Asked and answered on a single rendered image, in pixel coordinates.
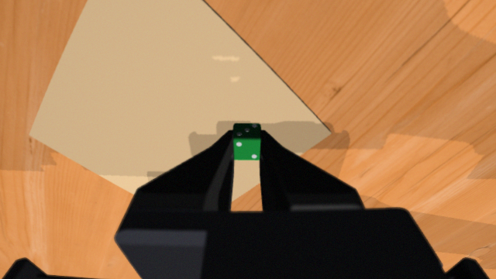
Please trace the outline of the green die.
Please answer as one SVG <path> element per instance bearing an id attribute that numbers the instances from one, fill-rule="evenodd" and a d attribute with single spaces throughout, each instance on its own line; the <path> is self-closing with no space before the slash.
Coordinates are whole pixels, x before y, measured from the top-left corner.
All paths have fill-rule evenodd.
<path id="1" fill-rule="evenodd" d="M 234 160 L 260 160 L 259 123 L 235 123 L 233 125 Z"/>

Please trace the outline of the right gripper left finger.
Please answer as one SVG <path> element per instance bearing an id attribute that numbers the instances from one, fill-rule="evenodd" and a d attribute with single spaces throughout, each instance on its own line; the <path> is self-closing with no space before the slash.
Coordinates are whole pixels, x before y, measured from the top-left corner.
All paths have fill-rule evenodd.
<path id="1" fill-rule="evenodd" d="M 233 179 L 233 130 L 229 130 L 208 149 L 137 188 L 126 212 L 138 207 L 231 211 Z"/>

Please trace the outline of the beige flat mat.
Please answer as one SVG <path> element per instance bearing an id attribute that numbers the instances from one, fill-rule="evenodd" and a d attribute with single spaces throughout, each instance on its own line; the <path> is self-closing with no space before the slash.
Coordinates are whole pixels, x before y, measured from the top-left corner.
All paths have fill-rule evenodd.
<path id="1" fill-rule="evenodd" d="M 235 123 L 299 156 L 332 134 L 205 0 L 87 0 L 29 135 L 135 194 Z"/>

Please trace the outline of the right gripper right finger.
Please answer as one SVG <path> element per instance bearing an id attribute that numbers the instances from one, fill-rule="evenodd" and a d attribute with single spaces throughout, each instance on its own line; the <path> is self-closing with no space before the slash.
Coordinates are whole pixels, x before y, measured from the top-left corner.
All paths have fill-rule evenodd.
<path id="1" fill-rule="evenodd" d="M 263 211 L 365 208 L 354 187 L 284 148 L 265 130 L 260 131 L 260 190 Z"/>

